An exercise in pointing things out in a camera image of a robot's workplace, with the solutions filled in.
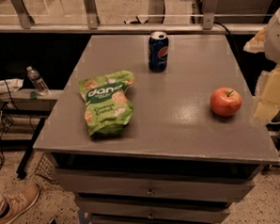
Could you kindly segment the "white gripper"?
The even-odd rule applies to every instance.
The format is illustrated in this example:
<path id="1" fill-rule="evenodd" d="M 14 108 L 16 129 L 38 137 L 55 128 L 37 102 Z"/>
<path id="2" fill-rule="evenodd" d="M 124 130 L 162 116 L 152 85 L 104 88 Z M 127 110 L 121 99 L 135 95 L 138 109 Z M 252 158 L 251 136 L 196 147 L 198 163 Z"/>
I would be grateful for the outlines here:
<path id="1" fill-rule="evenodd" d="M 251 54 L 265 51 L 268 60 L 280 63 L 280 7 L 266 28 L 259 30 L 244 44 L 243 50 Z M 271 72 L 263 71 L 257 80 L 253 117 L 263 122 L 271 122 L 279 110 L 280 64 L 277 64 Z"/>

